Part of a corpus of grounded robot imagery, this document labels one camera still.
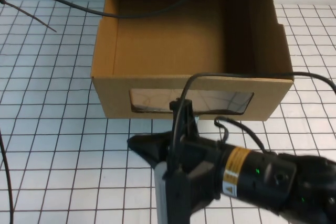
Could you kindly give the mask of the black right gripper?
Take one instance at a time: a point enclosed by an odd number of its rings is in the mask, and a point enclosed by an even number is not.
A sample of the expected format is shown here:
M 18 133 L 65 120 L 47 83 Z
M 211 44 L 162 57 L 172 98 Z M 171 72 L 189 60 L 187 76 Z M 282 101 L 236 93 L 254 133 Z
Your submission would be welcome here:
M 187 107 L 179 99 L 170 102 L 173 112 L 172 140 L 180 142 L 180 157 L 176 168 L 167 168 L 162 178 L 165 196 L 172 207 L 199 210 L 221 197 L 220 165 L 223 150 L 219 141 L 197 136 L 197 123 L 192 101 Z M 171 133 L 135 135 L 128 140 L 128 147 L 144 159 L 152 169 L 170 163 Z

